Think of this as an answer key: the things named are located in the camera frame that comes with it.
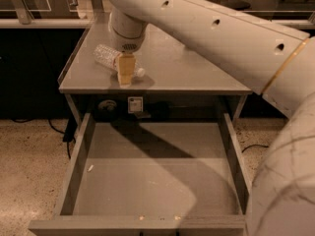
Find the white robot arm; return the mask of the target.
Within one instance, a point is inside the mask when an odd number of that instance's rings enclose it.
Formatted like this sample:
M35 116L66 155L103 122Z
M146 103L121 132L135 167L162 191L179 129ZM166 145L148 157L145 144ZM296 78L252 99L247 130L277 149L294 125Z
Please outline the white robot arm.
M287 117L253 180L245 231L315 236L315 38L205 0L109 1L117 49L139 49L152 24Z

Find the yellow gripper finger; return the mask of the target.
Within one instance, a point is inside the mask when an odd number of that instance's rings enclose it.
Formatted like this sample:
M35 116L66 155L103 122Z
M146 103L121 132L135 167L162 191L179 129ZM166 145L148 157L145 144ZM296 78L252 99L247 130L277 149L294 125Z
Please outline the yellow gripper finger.
M135 56L133 54L122 53L116 58L116 64L119 85L130 85L135 70Z

